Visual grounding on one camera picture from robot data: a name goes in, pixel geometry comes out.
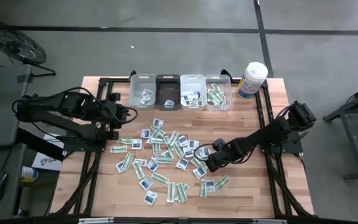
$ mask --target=black bin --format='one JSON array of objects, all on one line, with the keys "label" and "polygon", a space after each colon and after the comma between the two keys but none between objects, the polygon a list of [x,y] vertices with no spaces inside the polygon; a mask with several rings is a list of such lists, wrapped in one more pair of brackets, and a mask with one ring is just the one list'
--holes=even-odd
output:
[{"label": "black bin", "polygon": [[[180,76],[176,74],[157,75],[155,79],[155,105],[159,110],[179,110],[180,108]],[[172,106],[165,106],[167,100],[172,100]]]}]

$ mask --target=wooden tabletop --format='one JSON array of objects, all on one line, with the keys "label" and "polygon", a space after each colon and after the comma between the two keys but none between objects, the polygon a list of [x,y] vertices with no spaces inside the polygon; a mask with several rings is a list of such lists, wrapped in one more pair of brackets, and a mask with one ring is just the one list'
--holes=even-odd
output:
[{"label": "wooden tabletop", "polygon": [[[84,77],[82,87],[96,95],[100,77]],[[276,115],[288,105],[283,79],[268,79],[268,89],[273,113]],[[121,93],[120,104],[128,105],[129,84],[117,83],[113,92]],[[244,100],[237,96],[236,85],[232,86],[233,105],[228,111],[139,111],[138,118],[125,124],[118,130],[123,138],[140,138],[141,129],[150,128],[154,118],[164,120],[163,130],[167,134],[173,131],[184,134],[188,139],[199,140],[200,144],[210,143],[218,138],[226,142],[237,137],[248,136],[260,129],[255,98]],[[160,164],[157,173],[170,179],[170,182],[184,182],[190,186],[188,200],[183,203],[168,203],[167,188],[154,183],[150,190],[158,193],[154,206],[144,203],[145,191],[139,185],[135,171],[117,173],[116,164],[125,158],[125,153],[111,154],[111,141],[102,153],[98,180],[93,200],[92,216],[95,217],[193,217],[193,218],[271,218],[273,215],[269,180],[264,155],[259,148],[245,164],[229,164],[227,167],[208,172],[204,179],[220,180],[224,175],[230,183],[218,192],[208,193],[200,198],[200,180],[189,164],[185,171],[176,168],[178,156],[173,164]],[[128,150],[136,159],[148,159],[152,156],[152,146],[143,140],[143,150]],[[57,211],[74,192],[80,179],[84,153],[76,152],[63,161],[57,188],[53,198],[51,212]],[[305,172],[299,158],[294,155],[282,156],[287,185],[304,208],[313,213]],[[145,175],[151,177],[151,171],[143,168]],[[278,190],[280,208],[284,211],[282,193]],[[83,196],[83,206],[88,196],[88,188]]]}]

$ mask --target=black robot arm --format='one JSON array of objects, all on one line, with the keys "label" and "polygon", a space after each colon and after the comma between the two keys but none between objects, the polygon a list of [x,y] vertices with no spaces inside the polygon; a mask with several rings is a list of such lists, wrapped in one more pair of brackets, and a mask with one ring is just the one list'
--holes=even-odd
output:
[{"label": "black robot arm", "polygon": [[[82,89],[87,93],[73,92],[74,89]],[[65,143],[66,151],[100,151],[107,140],[118,139],[115,129],[120,129],[137,116],[135,109],[117,104],[117,100],[120,100],[119,93],[113,93],[107,100],[99,101],[88,90],[78,87],[46,97],[23,96],[13,103],[12,110],[19,121],[44,122],[68,131],[66,136],[57,137]],[[129,110],[134,110],[136,115],[127,121]],[[78,124],[62,116],[92,123]]]},{"label": "black robot arm", "polygon": [[252,152],[256,145],[281,145],[288,135],[293,131],[305,131],[311,128],[316,121],[315,116],[306,104],[299,104],[297,101],[282,110],[274,121],[264,128],[244,138],[235,138],[225,143],[218,139],[212,143],[216,151],[205,160],[211,172],[228,163],[243,163],[248,153]]}]

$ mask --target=clear plastic bin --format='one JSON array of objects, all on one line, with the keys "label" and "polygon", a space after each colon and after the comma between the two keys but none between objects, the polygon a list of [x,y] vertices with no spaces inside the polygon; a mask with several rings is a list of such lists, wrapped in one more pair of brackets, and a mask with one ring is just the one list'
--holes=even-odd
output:
[{"label": "clear plastic bin", "polygon": [[[145,89],[153,91],[151,100],[143,105],[140,101],[143,99],[142,93]],[[137,74],[131,77],[131,87],[129,95],[129,105],[140,110],[152,110],[155,103],[155,75]]]},{"label": "clear plastic bin", "polygon": [[215,106],[212,102],[206,102],[206,109],[209,111],[226,111],[232,105],[231,81],[228,75],[207,75],[205,77],[206,89],[212,89],[212,83],[215,83],[226,97],[225,106]]},{"label": "clear plastic bin", "polygon": [[200,93],[200,105],[186,105],[181,100],[181,107],[185,111],[201,111],[206,104],[206,88],[205,88],[205,76],[204,75],[182,75],[180,77],[180,95],[186,92],[199,92]]}]

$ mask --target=gray floor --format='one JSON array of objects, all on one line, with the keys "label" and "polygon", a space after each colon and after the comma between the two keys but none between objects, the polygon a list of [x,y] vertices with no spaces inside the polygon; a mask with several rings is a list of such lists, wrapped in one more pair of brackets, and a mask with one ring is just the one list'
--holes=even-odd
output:
[{"label": "gray floor", "polygon": [[[358,30],[358,0],[260,0],[268,29]],[[14,25],[256,28],[251,0],[0,0],[0,21]],[[26,32],[47,52],[55,78],[38,78],[31,93],[48,95],[81,84],[84,75],[218,73],[239,77],[263,62],[257,34]],[[358,90],[358,36],[268,35],[274,75],[284,78],[290,101],[309,105],[318,121],[303,140],[315,213],[358,221],[357,171],[342,124],[322,117]],[[0,64],[9,59],[0,53]],[[50,188],[39,188],[45,194]],[[43,214],[47,199],[30,206]]]}]

